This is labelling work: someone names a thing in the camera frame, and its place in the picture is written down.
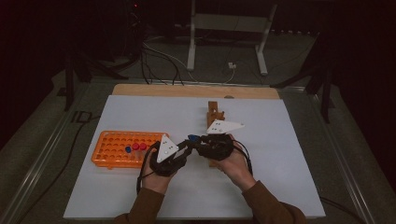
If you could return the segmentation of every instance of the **person's left hand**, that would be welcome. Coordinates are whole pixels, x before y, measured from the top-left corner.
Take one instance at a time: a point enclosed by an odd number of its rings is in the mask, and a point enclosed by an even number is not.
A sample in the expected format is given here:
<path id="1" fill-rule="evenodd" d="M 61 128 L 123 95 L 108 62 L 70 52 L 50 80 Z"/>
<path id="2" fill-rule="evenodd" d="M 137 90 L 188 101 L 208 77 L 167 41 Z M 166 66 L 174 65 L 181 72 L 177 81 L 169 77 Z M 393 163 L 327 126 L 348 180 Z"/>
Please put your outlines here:
<path id="1" fill-rule="evenodd" d="M 146 160 L 146 164 L 144 165 L 142 179 L 142 187 L 145 189 L 151 189 L 158 193 L 165 194 L 166 190 L 168 189 L 168 185 L 171 182 L 172 177 L 177 173 L 170 176 L 161 176 L 153 173 L 152 169 L 149 167 L 149 161 L 151 159 L 152 153 L 157 149 L 152 149 L 148 155 L 148 159 Z"/>

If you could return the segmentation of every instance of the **brown sleeve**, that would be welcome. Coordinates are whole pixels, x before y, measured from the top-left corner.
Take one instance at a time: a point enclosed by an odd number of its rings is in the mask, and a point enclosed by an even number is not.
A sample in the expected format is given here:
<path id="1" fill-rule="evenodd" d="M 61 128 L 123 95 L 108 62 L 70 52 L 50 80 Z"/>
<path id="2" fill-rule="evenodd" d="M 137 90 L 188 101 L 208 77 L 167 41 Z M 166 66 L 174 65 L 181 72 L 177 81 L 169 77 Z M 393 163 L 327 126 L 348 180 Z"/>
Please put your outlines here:
<path id="1" fill-rule="evenodd" d="M 163 204 L 164 195 L 151 189 L 142 188 L 134 200 L 129 214 L 122 214 L 114 219 L 116 224 L 149 224 L 155 223 L 157 214 Z"/>
<path id="2" fill-rule="evenodd" d="M 261 223 L 301 224 L 306 223 L 305 215 L 300 209 L 280 203 L 277 198 L 260 181 L 242 193 L 254 217 Z"/>

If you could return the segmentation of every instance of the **hand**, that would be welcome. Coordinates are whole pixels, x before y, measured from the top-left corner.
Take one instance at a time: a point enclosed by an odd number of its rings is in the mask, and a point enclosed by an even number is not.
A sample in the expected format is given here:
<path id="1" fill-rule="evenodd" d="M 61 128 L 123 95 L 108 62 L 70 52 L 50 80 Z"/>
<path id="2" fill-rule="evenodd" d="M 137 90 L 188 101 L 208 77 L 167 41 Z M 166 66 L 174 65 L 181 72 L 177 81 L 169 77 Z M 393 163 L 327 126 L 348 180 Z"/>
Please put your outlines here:
<path id="1" fill-rule="evenodd" d="M 238 143 L 233 143 L 236 147 L 241 148 Z M 233 183 L 242 191 L 250 189 L 256 184 L 256 180 L 248 170 L 244 155 L 234 149 L 230 157 L 222 161 L 213 161 L 218 169 L 224 172 Z"/>
<path id="2" fill-rule="evenodd" d="M 152 149 L 148 154 L 148 159 L 144 164 L 143 176 L 147 175 L 142 179 L 142 187 L 145 189 L 151 189 L 158 193 L 165 194 L 168 189 L 168 185 L 171 182 L 172 177 L 176 174 L 172 174 L 171 176 L 161 176 L 153 173 L 152 169 L 149 167 L 149 161 L 151 159 L 152 153 L 156 149 Z"/>

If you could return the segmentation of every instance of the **wooden block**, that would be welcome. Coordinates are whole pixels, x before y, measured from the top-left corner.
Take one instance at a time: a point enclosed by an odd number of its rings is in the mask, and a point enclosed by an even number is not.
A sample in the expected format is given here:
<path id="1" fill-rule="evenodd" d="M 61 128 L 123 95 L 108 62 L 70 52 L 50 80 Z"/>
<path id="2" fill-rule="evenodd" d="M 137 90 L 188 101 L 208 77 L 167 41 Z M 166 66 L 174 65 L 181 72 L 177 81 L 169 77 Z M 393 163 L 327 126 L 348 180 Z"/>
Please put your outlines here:
<path id="1" fill-rule="evenodd" d="M 218 102 L 216 101 L 209 101 L 208 102 L 208 111 L 206 113 L 207 118 L 207 128 L 215 121 L 215 119 L 225 120 L 224 118 L 224 111 L 219 112 Z M 216 167 L 216 164 L 209 160 L 209 167 Z"/>

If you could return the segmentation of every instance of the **red cap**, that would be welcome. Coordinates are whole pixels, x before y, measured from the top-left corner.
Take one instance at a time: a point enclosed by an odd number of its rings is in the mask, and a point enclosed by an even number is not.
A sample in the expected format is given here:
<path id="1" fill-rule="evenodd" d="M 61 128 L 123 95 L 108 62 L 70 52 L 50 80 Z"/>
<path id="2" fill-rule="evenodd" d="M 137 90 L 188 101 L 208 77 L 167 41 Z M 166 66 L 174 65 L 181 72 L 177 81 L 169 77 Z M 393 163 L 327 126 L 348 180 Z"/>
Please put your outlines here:
<path id="1" fill-rule="evenodd" d="M 146 145 L 145 143 L 140 144 L 140 150 L 146 150 L 147 148 L 148 148 L 148 145 Z"/>
<path id="2" fill-rule="evenodd" d="M 133 150 L 138 150 L 138 149 L 139 149 L 139 144 L 133 143 L 133 144 L 132 144 L 132 149 L 133 149 Z"/>

